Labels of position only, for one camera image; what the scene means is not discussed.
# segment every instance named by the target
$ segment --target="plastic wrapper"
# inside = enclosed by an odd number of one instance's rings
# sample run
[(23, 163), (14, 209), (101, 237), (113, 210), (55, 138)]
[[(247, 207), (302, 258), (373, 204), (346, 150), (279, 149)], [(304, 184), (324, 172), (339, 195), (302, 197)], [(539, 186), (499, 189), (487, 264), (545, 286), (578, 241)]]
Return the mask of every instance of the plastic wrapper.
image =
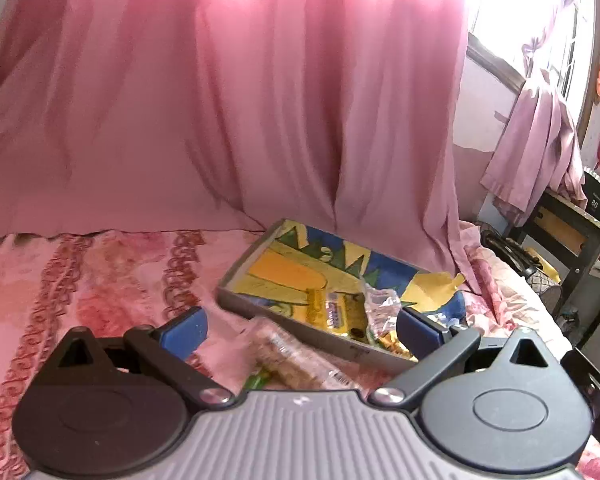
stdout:
[(460, 323), (460, 320), (457, 317), (447, 317), (447, 315), (444, 312), (437, 312), (435, 314), (429, 314), (427, 316), (430, 320), (435, 321), (436, 323), (445, 326), (445, 327), (450, 327), (452, 325), (456, 325)]
[(398, 293), (392, 288), (373, 288), (363, 282), (365, 289), (365, 313), (374, 339), (379, 340), (395, 331), (395, 322), (402, 307)]
[(360, 390), (357, 383), (327, 359), (303, 345), (273, 321), (256, 317), (250, 329), (250, 349), (256, 361), (275, 372), (295, 390)]
[(389, 352), (401, 355), (403, 357), (406, 357), (407, 359), (412, 359), (413, 358), (415, 360), (415, 357), (413, 357), (413, 355), (411, 354), (411, 352), (409, 352), (407, 350), (406, 346), (403, 345), (400, 342), (400, 340), (398, 339), (398, 335), (397, 335), (397, 333), (396, 333), (395, 330), (391, 330), (390, 332), (387, 332), (383, 336), (380, 336), (380, 338), (378, 339), (378, 341)]

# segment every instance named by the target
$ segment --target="snack wrapper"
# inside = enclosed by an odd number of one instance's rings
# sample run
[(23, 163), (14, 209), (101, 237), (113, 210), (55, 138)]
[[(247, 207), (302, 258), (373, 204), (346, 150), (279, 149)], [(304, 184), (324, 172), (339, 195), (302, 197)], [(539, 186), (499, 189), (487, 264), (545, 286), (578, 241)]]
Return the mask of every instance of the snack wrapper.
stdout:
[(349, 321), (343, 294), (310, 288), (306, 320), (310, 325), (332, 334), (349, 336)]
[(392, 288), (377, 289), (363, 282), (365, 312), (374, 339), (379, 340), (395, 331), (398, 312), (402, 307), (398, 293)]
[(250, 350), (257, 362), (275, 372), (295, 390), (364, 389), (327, 359), (303, 345), (273, 321), (255, 317), (249, 332)]
[(393, 352), (394, 354), (401, 355), (406, 357), (407, 359), (413, 360), (417, 362), (417, 359), (407, 350), (407, 347), (403, 345), (398, 339), (398, 335), (395, 330), (391, 330), (391, 332), (387, 332), (383, 336), (381, 336), (378, 341), (386, 348), (389, 352)]

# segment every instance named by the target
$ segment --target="pink bedsheet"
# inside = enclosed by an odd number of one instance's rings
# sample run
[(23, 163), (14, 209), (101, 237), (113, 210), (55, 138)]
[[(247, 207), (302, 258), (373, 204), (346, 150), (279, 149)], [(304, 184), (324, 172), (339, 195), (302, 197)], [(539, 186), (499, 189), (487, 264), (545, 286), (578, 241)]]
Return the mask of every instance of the pink bedsheet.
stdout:
[[(11, 415), (36, 369), (72, 326), (118, 336), (138, 324), (161, 325), (200, 304), (209, 335), (189, 362), (238, 392), (254, 365), (240, 336), (247, 321), (221, 310), (213, 290), (257, 237), (244, 231), (108, 231), (0, 240), (0, 480), (27, 471), (11, 438)], [(388, 379), (334, 361), (366, 388)]]

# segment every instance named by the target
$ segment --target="ribbed gray surface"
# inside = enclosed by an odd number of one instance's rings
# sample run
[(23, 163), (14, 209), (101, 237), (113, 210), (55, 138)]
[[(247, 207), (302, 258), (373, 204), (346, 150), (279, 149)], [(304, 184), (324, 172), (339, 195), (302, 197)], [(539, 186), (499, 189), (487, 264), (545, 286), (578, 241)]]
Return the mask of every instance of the ribbed gray surface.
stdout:
[[(200, 416), (183, 444), (134, 480), (484, 480), (445, 462), (409, 419), (353, 392), (251, 392), (238, 408)], [(30, 480), (49, 480), (34, 473)], [(571, 469), (546, 476), (572, 480)]]

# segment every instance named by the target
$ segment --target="wooden desk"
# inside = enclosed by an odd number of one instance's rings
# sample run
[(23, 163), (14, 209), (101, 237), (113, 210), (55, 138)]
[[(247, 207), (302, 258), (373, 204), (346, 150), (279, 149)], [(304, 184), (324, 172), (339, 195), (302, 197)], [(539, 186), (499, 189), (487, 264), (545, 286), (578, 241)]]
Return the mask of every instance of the wooden desk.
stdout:
[[(593, 269), (600, 259), (600, 222), (564, 197), (546, 190), (526, 223), (509, 234), (520, 244), (526, 235), (569, 268), (561, 283), (562, 295), (552, 312), (556, 319), (584, 276), (600, 279), (600, 271)], [(600, 311), (576, 346), (584, 346), (599, 325)]]

